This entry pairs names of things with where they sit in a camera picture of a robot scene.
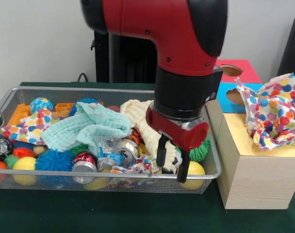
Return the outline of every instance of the wooden box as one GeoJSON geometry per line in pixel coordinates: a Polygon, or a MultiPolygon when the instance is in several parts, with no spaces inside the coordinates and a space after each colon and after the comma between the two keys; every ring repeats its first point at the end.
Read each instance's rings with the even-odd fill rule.
{"type": "Polygon", "coordinates": [[[226,209],[287,209],[295,192],[295,147],[261,151],[249,137],[245,114],[223,113],[207,103],[222,174],[218,186],[226,209]]]}

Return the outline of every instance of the wire mesh basket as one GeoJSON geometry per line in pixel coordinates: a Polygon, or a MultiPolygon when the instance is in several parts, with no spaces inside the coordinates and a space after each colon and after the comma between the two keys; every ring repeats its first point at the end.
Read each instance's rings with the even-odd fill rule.
{"type": "MultiPolygon", "coordinates": [[[[77,102],[82,98],[94,98],[105,106],[121,105],[128,100],[152,100],[153,91],[56,88],[56,87],[15,87],[0,101],[0,127],[5,126],[18,104],[30,104],[37,97],[49,99],[54,106],[58,103],[77,102]]],[[[206,109],[204,120],[208,122],[206,109]]],[[[196,193],[202,194],[212,179],[221,173],[221,165],[213,135],[210,133],[210,149],[206,159],[200,163],[205,175],[189,175],[187,188],[176,181],[174,174],[122,174],[102,172],[59,172],[36,170],[0,170],[0,189],[36,190],[97,190],[146,193],[196,193]],[[75,177],[93,177],[89,184],[75,182],[75,177]]]]}

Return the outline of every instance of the black cable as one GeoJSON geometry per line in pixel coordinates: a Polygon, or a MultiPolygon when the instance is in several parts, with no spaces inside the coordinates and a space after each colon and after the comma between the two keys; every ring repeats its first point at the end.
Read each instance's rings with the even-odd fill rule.
{"type": "Polygon", "coordinates": [[[88,83],[88,78],[87,78],[87,75],[86,75],[85,73],[81,73],[81,74],[79,75],[77,81],[80,82],[80,79],[81,79],[82,76],[84,76],[86,83],[88,83]]]}

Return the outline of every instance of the red robot arm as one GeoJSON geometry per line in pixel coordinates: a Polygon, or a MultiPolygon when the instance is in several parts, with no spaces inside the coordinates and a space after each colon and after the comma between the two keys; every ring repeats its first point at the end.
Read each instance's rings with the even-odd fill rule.
{"type": "MultiPolygon", "coordinates": [[[[155,101],[146,120],[162,133],[158,165],[164,163],[167,140],[186,152],[182,155],[198,147],[208,133],[199,114],[207,100],[216,98],[222,75],[214,65],[223,46],[227,0],[81,0],[81,4],[93,30],[149,39],[156,45],[155,101]]],[[[184,175],[178,176],[182,182],[187,161],[183,159],[184,175]]]]}

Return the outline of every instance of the silver can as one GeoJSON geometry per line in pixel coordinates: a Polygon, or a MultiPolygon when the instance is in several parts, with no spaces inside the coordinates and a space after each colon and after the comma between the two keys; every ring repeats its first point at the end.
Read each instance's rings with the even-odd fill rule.
{"type": "Polygon", "coordinates": [[[13,144],[7,138],[1,137],[0,138],[0,160],[4,160],[6,154],[12,154],[13,152],[13,144]]]}
{"type": "Polygon", "coordinates": [[[134,141],[129,139],[123,139],[116,144],[114,149],[115,154],[121,154],[125,156],[125,161],[122,164],[123,168],[128,168],[139,156],[139,149],[134,141]]]}

